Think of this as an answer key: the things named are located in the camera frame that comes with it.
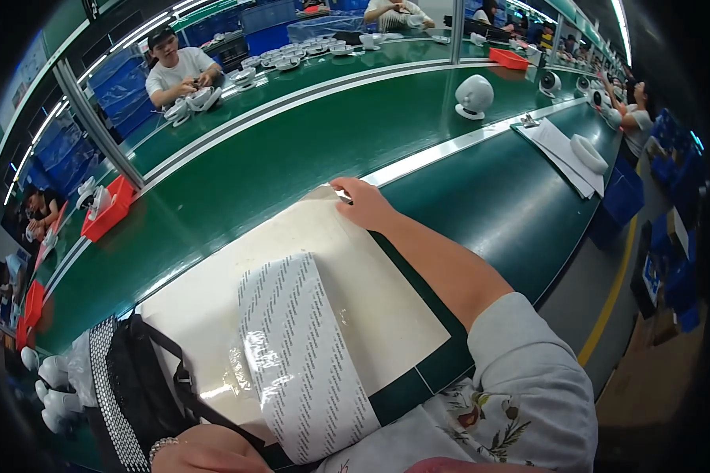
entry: hand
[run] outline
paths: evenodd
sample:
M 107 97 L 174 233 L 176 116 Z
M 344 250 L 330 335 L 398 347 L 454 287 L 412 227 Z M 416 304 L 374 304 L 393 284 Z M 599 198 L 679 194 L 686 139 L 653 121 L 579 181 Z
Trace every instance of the hand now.
M 166 445 L 153 458 L 153 473 L 268 473 L 255 459 L 192 442 Z
M 213 76 L 210 74 L 210 69 L 200 74 L 198 78 L 198 86 L 210 87 L 213 85 Z
M 41 220 L 35 220 L 31 219 L 28 221 L 28 225 L 26 226 L 29 230 L 33 231 L 34 229 L 38 228 L 44 228 L 45 224 Z
M 400 215 L 381 195 L 379 189 L 368 182 L 354 177 L 337 177 L 331 181 L 331 187 L 335 191 L 344 190 L 353 200 L 352 205 L 337 203 L 337 210 L 361 228 L 384 234 Z
M 181 84 L 176 86 L 176 90 L 179 92 L 179 97 L 181 97 L 182 95 L 189 95 L 197 91 L 197 88 L 194 86 L 194 79 L 187 77 L 181 81 Z

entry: worker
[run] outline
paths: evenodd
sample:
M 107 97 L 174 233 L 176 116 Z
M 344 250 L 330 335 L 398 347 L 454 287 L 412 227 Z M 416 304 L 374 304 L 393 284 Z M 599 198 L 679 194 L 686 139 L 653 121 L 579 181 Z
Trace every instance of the worker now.
M 576 37 L 574 35 L 568 35 L 565 43 L 563 43 L 563 51 L 567 52 L 569 55 L 573 55 L 576 51 Z
M 555 26 L 545 23 L 541 30 L 534 34 L 534 44 L 545 49 L 552 49 L 554 43 Z
M 337 211 L 384 235 L 465 327 L 475 373 L 317 471 L 591 471 L 592 384 L 526 297 L 473 251 L 398 213 L 375 186 L 355 178 L 331 186 L 353 202 L 336 203 Z M 151 454 L 153 473 L 269 471 L 243 437 L 218 425 L 160 440 Z
M 158 108 L 212 86 L 222 73 L 221 66 L 202 49 L 179 49 L 179 38 L 170 26 L 150 34 L 148 47 L 157 63 L 148 74 L 144 87 Z
M 60 218 L 60 209 L 66 198 L 52 188 L 40 191 L 34 184 L 27 184 L 23 195 L 23 206 L 30 215 L 26 227 L 32 232 L 46 233 L 50 225 Z
M 26 263 L 15 253 L 0 261 L 0 296 L 7 299 L 8 303 L 23 294 L 26 284 Z
M 650 139 L 650 133 L 655 121 L 655 103 L 646 83 L 639 82 L 634 86 L 634 103 L 624 105 L 615 98 L 613 86 L 606 79 L 606 73 L 599 74 L 610 97 L 610 104 L 620 112 L 623 141 L 618 152 L 628 163 L 636 168 L 644 145 Z
M 413 2 L 400 2 L 398 0 L 370 0 L 363 21 L 366 23 L 379 22 L 379 31 L 400 30 L 408 27 L 407 19 L 410 15 L 422 15 L 423 25 L 426 28 L 436 26 L 421 8 Z

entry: man in black cap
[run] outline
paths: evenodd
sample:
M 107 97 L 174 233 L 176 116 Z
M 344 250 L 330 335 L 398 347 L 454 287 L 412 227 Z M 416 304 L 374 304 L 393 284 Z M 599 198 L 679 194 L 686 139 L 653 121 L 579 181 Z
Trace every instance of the man in black cap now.
M 210 87 L 221 73 L 221 67 L 201 49 L 179 49 L 179 39 L 170 26 L 151 33 L 148 47 L 157 63 L 145 88 L 158 108 L 202 87 Z

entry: red plastic tray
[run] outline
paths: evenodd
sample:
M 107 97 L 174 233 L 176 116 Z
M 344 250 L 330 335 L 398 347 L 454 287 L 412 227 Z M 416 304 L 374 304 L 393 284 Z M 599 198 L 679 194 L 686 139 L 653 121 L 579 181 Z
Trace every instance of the red plastic tray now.
M 82 224 L 82 236 L 93 242 L 99 240 L 108 230 L 114 228 L 116 223 L 123 220 L 123 217 L 129 213 L 129 205 L 132 203 L 134 188 L 122 175 L 116 177 L 107 189 L 110 192 L 110 198 L 116 196 L 114 203 L 97 215 L 94 220 L 89 220 L 88 210 L 84 224 Z
M 489 59 L 498 62 L 501 66 L 508 69 L 516 69 L 525 71 L 529 67 L 529 62 L 521 58 L 518 54 L 505 49 L 489 48 Z

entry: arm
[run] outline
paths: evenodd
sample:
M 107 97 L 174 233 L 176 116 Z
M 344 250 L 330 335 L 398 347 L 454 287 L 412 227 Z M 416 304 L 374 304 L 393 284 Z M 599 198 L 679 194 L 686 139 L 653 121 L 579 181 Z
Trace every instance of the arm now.
M 383 234 L 466 330 L 497 299 L 513 292 L 481 257 L 398 213 L 376 187 L 355 178 L 337 178 L 331 185 L 353 199 L 353 205 L 338 203 L 339 213 L 364 229 Z

